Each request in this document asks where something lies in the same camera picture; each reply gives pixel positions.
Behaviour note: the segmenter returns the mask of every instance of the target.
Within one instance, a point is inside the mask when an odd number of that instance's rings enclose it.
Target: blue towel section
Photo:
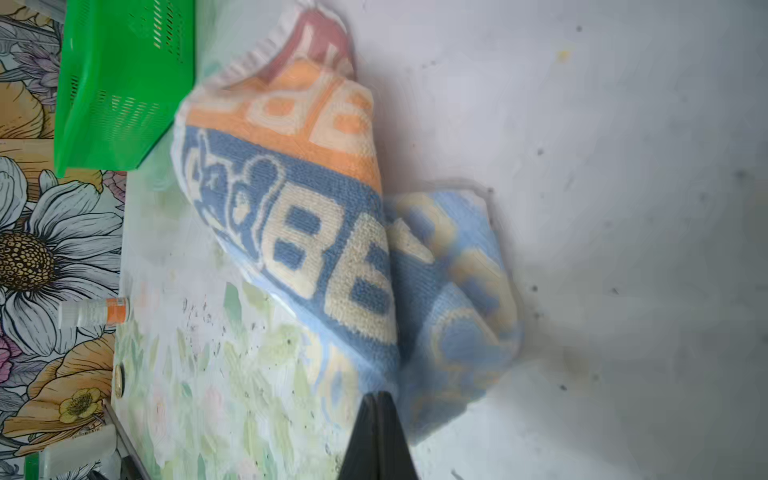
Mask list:
[[[246,279],[316,335],[306,361],[330,420],[353,419],[360,396],[385,389],[418,441],[510,365],[521,326],[481,198],[382,201],[354,178],[221,131],[187,126],[179,140],[179,181],[200,217]]]

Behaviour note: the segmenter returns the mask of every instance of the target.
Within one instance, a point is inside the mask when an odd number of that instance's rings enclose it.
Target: green plastic basket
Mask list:
[[[194,0],[68,0],[55,170],[133,170],[194,84]]]

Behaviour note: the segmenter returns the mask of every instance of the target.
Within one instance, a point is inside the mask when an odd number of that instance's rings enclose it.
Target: towel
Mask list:
[[[245,279],[317,334],[328,419],[386,390],[417,442],[498,381],[521,324],[483,199],[382,195],[373,98],[354,78],[340,19],[293,6],[182,103],[171,156]]]

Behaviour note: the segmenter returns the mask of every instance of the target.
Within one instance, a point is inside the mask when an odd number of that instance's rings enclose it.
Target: orange flower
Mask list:
[[[42,434],[21,447],[17,456],[40,452],[94,423],[92,416],[101,411],[99,400],[111,394],[113,355],[114,334],[105,333],[43,368],[27,387],[29,401],[5,420],[5,436]]]

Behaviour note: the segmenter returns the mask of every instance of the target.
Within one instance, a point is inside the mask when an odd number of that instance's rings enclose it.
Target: orange label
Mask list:
[[[107,325],[119,325],[125,322],[126,317],[125,299],[108,298],[107,299]]]

